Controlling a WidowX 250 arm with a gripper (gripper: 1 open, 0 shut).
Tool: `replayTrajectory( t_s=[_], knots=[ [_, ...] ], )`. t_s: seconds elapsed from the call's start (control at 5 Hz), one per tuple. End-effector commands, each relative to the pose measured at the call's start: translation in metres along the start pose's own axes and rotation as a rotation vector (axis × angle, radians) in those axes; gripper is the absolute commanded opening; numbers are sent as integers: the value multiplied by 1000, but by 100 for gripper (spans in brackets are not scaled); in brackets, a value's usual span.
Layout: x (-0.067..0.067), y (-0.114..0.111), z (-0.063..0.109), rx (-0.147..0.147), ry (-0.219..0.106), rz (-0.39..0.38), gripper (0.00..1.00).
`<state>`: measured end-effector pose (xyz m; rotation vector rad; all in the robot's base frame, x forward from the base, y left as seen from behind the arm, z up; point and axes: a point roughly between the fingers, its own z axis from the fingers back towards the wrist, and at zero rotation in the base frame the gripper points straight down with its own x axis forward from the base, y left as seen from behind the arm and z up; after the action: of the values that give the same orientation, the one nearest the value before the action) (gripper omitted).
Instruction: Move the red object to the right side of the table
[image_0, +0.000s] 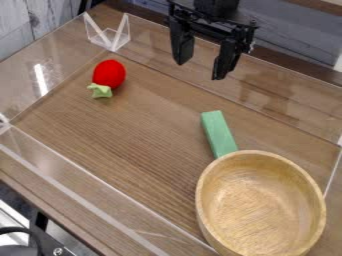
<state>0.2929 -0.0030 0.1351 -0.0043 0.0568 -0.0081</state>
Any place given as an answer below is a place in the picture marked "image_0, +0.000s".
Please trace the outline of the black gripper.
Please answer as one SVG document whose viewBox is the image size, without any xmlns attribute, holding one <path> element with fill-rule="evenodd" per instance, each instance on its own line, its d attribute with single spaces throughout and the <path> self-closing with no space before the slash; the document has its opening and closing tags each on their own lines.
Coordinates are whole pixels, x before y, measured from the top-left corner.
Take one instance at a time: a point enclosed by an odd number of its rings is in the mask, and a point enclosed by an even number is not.
<svg viewBox="0 0 342 256">
<path fill-rule="evenodd" d="M 256 21 L 239 11 L 240 0 L 167 0 L 172 57 L 183 65 L 194 55 L 191 31 L 222 39 L 212 79 L 222 80 L 235 69 L 242 48 L 236 40 L 254 40 Z"/>
</svg>

